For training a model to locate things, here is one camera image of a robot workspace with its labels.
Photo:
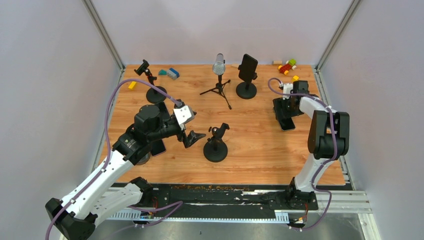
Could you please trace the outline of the black teal-edged smartphone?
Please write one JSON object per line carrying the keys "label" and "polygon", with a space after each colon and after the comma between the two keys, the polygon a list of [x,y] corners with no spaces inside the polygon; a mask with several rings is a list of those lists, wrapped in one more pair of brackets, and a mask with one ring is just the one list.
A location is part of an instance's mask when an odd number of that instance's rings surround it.
{"label": "black teal-edged smartphone", "polygon": [[296,128],[291,117],[284,118],[283,115],[276,114],[276,120],[277,120],[281,130],[284,131],[284,132],[285,131],[291,131],[291,130],[294,130]]}

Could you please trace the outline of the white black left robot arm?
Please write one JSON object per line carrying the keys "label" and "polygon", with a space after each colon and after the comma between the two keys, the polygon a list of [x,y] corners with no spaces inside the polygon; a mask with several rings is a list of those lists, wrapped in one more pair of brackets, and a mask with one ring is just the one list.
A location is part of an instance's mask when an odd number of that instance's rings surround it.
{"label": "white black left robot arm", "polygon": [[120,176],[145,161],[154,143],[176,136],[189,148],[205,137],[194,131],[185,133],[185,124],[195,115],[188,105],[174,108],[172,114],[163,102],[142,106],[133,124],[111,146],[103,163],[69,194],[46,203],[52,225],[68,240],[87,240],[98,225],[116,212],[135,204],[149,206],[153,201],[153,186],[142,177],[107,197],[103,194]]}

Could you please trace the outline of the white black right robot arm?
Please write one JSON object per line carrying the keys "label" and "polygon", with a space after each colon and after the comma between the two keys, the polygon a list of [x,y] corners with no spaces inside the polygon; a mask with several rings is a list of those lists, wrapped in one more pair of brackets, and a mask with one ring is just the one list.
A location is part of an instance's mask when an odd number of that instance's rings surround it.
{"label": "white black right robot arm", "polygon": [[350,140],[350,115],[334,110],[317,95],[310,94],[305,80],[278,82],[278,90],[269,89],[280,97],[273,99],[273,111],[282,131],[294,130],[294,117],[307,115],[311,119],[307,148],[309,156],[301,171],[284,192],[284,202],[292,209],[308,206],[315,200],[317,183],[327,168],[347,154]]}

